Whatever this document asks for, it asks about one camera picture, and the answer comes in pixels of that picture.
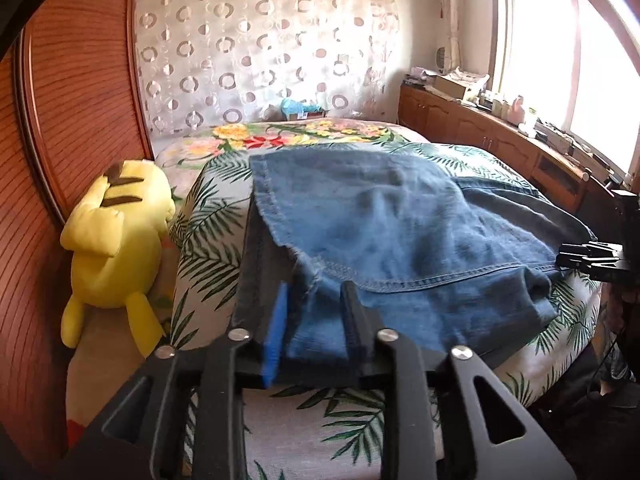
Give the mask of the window with bright light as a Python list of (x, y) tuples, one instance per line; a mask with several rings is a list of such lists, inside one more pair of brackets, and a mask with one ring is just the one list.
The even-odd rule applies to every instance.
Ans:
[(494, 87), (625, 177), (639, 158), (639, 24), (623, 0), (495, 0)]

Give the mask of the sheer circle pattern curtain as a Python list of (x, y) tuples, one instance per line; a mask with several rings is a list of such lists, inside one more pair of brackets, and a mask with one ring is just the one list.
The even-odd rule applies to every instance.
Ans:
[(284, 99), (385, 120), (398, 30), (395, 0), (136, 0), (146, 125), (260, 122)]

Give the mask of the cardboard box on cabinet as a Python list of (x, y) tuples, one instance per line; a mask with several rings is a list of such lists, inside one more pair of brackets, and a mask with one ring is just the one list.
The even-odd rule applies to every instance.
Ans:
[(467, 72), (451, 72), (445, 76), (438, 75), (433, 87), (450, 98), (469, 101), (476, 98), (486, 87), (489, 75)]

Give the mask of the blue item behind bed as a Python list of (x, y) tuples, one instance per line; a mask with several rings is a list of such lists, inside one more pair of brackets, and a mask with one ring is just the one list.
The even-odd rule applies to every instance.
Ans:
[(292, 99), (284, 99), (281, 102), (280, 111), (288, 122), (326, 116), (326, 110), (321, 106)]

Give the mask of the yellow Pikachu plush toy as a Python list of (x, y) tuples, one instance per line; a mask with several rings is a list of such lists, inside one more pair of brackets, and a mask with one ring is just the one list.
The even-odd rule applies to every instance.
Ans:
[(146, 159), (116, 162), (89, 186), (67, 218), (61, 246), (71, 252), (61, 321), (68, 348), (80, 341), (86, 307), (124, 308), (142, 356), (165, 335), (148, 299), (162, 261), (162, 240), (176, 212), (163, 170)]

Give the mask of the long wooden side cabinet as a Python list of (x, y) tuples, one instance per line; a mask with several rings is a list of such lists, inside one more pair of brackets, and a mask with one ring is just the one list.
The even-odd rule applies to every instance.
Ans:
[(529, 180), (552, 203), (585, 222), (601, 240), (620, 239), (613, 194), (568, 157), (500, 119), (426, 89), (402, 84), (398, 122), (431, 142), (488, 151)]

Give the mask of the palm leaf print bedsheet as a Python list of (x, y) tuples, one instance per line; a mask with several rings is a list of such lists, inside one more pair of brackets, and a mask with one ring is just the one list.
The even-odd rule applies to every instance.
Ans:
[[(496, 179), (534, 188), (504, 162), (478, 148), (433, 143), (343, 143), (334, 148), (316, 144), (308, 148), (370, 148), (419, 155), (455, 177)], [(172, 227), (179, 263), (170, 330), (172, 343), (180, 349), (208, 344), (224, 331), (232, 315), (238, 299), (252, 189), (252, 172), (248, 179), (232, 183), (203, 170), (182, 203)], [(596, 332), (601, 303), (599, 283), (576, 271), (559, 272), (550, 294), (555, 318), (528, 344), (494, 367), (506, 388), (524, 405), (533, 404), (562, 377)]]

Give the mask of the floral pink blanket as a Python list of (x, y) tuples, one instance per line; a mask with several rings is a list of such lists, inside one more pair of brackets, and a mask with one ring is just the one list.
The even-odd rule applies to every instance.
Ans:
[(426, 139), (409, 128), (348, 118), (317, 118), (296, 122), (253, 122), (207, 127), (182, 136), (155, 156), (155, 163), (168, 177), (177, 202), (186, 199), (203, 170), (224, 182), (250, 177), (248, 158), (255, 154), (308, 148), (326, 144), (373, 143), (383, 146), (424, 143)]

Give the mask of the blue denim jeans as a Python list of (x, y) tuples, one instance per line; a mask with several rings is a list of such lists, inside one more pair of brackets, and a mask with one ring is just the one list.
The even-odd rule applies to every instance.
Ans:
[(341, 284), (420, 347), (490, 366), (555, 318), (564, 243), (592, 234), (534, 188), (455, 177), (413, 154), (292, 148), (254, 155), (237, 321), (288, 283), (280, 363), (348, 362)]

